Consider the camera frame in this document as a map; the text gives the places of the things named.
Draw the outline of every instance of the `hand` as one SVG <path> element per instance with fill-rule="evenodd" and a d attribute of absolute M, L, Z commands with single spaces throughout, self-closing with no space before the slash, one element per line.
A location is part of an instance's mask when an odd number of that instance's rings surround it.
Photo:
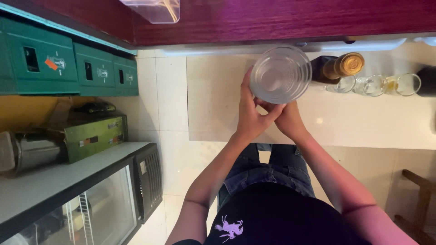
<path fill-rule="evenodd" d="M 282 113 L 286 104 L 271 105 L 267 115 L 262 116 L 253 101 L 250 89 L 250 75 L 253 67 L 250 67 L 241 84 L 241 100 L 239 102 L 239 120 L 235 135 L 247 144 L 265 131 L 271 123 Z"/>
<path fill-rule="evenodd" d="M 254 98 L 254 102 L 267 112 L 274 110 L 274 104 Z M 301 120 L 297 101 L 294 100 L 286 105 L 282 114 L 275 120 L 277 128 L 289 137 L 295 144 L 302 143 L 310 134 Z"/>

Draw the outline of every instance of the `jeans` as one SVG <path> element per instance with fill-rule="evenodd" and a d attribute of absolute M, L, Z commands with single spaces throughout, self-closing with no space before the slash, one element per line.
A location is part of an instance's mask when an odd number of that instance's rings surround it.
<path fill-rule="evenodd" d="M 269 150 L 269 164 L 259 161 L 259 150 Z M 306 161 L 296 145 L 249 144 L 238 156 L 218 192 L 218 211 L 232 196 L 247 186 L 272 182 L 292 188 L 307 197 L 315 197 Z"/>

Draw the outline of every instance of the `person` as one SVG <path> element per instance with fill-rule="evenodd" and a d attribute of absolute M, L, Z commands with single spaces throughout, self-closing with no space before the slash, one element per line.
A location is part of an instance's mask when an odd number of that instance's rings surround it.
<path fill-rule="evenodd" d="M 296 101 L 273 105 L 252 98 L 251 70 L 241 84 L 236 132 L 190 186 L 165 244 L 416 245 L 306 130 Z M 258 105 L 268 114 L 260 115 Z M 265 146 L 250 142 L 273 122 L 296 145 L 270 145 L 269 164 L 260 163 L 258 150 Z M 307 165 L 334 208 L 315 198 Z M 207 235 L 217 195 L 218 213 Z"/>

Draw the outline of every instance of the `person's left hand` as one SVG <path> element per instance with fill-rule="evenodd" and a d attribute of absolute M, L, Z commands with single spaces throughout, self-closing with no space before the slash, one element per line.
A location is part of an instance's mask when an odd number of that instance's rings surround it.
<path fill-rule="evenodd" d="M 239 121 L 235 135 L 245 142 L 250 143 L 253 139 L 265 131 L 274 120 L 282 113 L 286 104 L 275 105 L 267 114 L 262 116 L 257 110 L 253 93 L 250 89 L 250 75 L 253 67 L 250 67 L 241 84 L 241 100 L 239 102 Z"/>

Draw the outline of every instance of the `yellow wall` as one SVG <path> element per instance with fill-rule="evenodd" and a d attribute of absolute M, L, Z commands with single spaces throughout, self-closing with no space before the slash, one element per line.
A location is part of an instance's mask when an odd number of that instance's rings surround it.
<path fill-rule="evenodd" d="M 20 131 L 48 121 L 58 98 L 48 96 L 0 96 L 0 132 Z M 94 97 L 72 97 L 74 105 L 94 101 Z"/>

